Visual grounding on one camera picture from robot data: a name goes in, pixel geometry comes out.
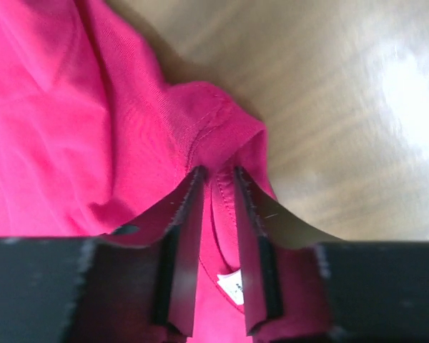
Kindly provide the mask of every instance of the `red t-shirt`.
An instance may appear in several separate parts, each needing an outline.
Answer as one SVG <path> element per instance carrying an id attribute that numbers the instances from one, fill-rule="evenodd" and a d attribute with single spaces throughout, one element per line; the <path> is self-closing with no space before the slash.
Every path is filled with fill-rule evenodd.
<path id="1" fill-rule="evenodd" d="M 166 83 L 101 1 L 0 0 L 0 236 L 110 233 L 206 166 L 190 342 L 250 342 L 217 274 L 240 268 L 233 166 L 272 193 L 266 141 L 217 87 Z"/>

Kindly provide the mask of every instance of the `black panel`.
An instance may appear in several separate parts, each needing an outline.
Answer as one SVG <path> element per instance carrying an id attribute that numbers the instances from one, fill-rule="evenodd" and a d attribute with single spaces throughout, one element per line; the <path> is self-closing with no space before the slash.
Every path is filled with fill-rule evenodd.
<path id="1" fill-rule="evenodd" d="M 59 342 L 89 262 L 83 245 L 89 240 L 0 239 L 0 343 Z"/>
<path id="2" fill-rule="evenodd" d="M 63 343 L 146 342 L 165 332 L 151 328 L 160 250 L 160 244 L 146 249 L 98 244 Z"/>
<path id="3" fill-rule="evenodd" d="M 429 243 L 324 243 L 316 252 L 336 342 L 429 342 Z"/>

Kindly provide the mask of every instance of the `wooden table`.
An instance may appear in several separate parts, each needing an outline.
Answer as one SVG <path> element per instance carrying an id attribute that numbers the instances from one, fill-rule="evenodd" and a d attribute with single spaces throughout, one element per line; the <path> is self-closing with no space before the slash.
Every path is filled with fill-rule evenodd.
<path id="1" fill-rule="evenodd" d="M 171 82 L 270 130 L 280 201 L 343 239 L 429 239 L 429 1 L 109 0 Z"/>

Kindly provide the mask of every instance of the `wood grain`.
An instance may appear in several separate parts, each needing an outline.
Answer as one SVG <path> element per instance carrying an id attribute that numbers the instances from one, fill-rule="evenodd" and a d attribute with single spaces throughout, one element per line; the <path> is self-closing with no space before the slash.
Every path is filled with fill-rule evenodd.
<path id="1" fill-rule="evenodd" d="M 109 0 L 171 82 L 270 132 L 289 210 L 344 239 L 429 239 L 429 1 Z"/>

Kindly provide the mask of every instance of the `clothing tag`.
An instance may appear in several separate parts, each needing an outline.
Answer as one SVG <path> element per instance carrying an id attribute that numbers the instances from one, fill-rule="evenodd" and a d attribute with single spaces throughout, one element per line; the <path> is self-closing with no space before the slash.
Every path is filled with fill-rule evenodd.
<path id="1" fill-rule="evenodd" d="M 243 305 L 242 273 L 238 269 L 228 275 L 218 275 L 217 284 L 226 292 L 237 305 Z"/>

